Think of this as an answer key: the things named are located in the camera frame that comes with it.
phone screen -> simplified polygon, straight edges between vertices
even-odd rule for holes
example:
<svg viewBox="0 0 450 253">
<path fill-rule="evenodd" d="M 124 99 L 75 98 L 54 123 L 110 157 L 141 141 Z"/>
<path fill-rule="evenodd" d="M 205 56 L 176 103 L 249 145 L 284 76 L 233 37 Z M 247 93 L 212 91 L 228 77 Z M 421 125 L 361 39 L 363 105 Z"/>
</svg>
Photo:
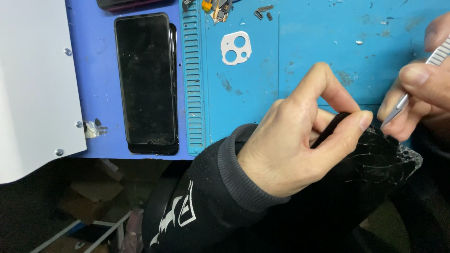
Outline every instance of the phone screen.
<svg viewBox="0 0 450 253">
<path fill-rule="evenodd" d="M 128 143 L 174 144 L 176 83 L 167 15 L 118 18 L 115 30 Z"/>
</svg>

silicone repair mat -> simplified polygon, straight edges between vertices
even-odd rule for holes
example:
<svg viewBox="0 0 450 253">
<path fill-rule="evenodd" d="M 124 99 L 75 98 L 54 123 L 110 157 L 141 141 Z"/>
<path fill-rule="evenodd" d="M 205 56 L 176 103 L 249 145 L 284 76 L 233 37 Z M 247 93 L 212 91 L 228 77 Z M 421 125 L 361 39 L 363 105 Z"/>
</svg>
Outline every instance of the silicone repair mat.
<svg viewBox="0 0 450 253">
<path fill-rule="evenodd" d="M 267 5 L 274 6 L 273 20 L 267 12 L 260 20 L 254 12 Z M 399 70 L 427 56 L 426 26 L 450 10 L 450 1 L 424 5 L 421 0 L 241 0 L 226 22 L 214 24 L 201 1 L 183 12 L 180 0 L 189 153 L 198 154 L 242 124 L 259 123 L 316 62 L 328 63 L 357 103 L 376 112 Z M 235 32 L 248 34 L 251 55 L 226 65 L 222 38 Z M 318 103 L 330 109 L 323 99 Z"/>
</svg>

black phone case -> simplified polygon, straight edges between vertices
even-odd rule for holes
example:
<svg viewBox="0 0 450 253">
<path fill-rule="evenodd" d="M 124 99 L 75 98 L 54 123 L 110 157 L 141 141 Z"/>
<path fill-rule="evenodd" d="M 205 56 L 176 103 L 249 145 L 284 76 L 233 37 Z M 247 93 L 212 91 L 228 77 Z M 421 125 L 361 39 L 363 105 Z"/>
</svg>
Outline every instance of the black phone case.
<svg viewBox="0 0 450 253">
<path fill-rule="evenodd" d="M 127 135 L 127 143 L 128 149 L 130 152 L 135 154 L 161 154 L 161 155 L 174 155 L 179 150 L 179 140 L 178 140 L 178 120 L 177 120 L 177 102 L 176 102 L 176 92 L 177 92 L 177 84 L 176 84 L 176 27 L 175 25 L 169 23 L 169 17 L 165 13 L 154 13 L 154 14 L 145 14 L 145 15 L 136 15 L 136 16 L 128 16 L 128 17 L 120 17 L 114 21 L 114 29 L 116 33 L 116 45 L 117 45 L 117 60 L 119 64 L 119 76 L 121 83 L 121 93 L 122 93 L 122 107 L 124 113 L 124 121 L 126 134 L 128 134 L 127 129 L 127 113 L 126 113 L 126 101 L 124 97 L 123 83 L 122 83 L 122 70 L 120 65 L 120 56 L 119 56 L 119 46 L 117 42 L 117 29 L 116 22 L 122 19 L 127 18 L 144 18 L 144 17 L 152 17 L 152 16 L 164 16 L 167 19 L 167 27 L 168 29 L 168 37 L 169 37 L 169 47 L 171 50 L 171 89 L 172 89 L 172 115 L 174 120 L 174 130 L 175 130 L 175 140 L 171 144 L 153 144 L 153 143 L 131 143 L 128 140 Z"/>
</svg>

smartphone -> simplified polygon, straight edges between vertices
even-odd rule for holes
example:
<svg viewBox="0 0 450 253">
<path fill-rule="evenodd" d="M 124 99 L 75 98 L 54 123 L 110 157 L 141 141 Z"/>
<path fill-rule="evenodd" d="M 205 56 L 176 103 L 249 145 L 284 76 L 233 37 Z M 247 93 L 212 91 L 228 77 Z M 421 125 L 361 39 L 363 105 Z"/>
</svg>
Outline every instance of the smartphone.
<svg viewBox="0 0 450 253">
<path fill-rule="evenodd" d="M 176 154 L 176 28 L 165 13 L 114 22 L 128 149 Z"/>
</svg>

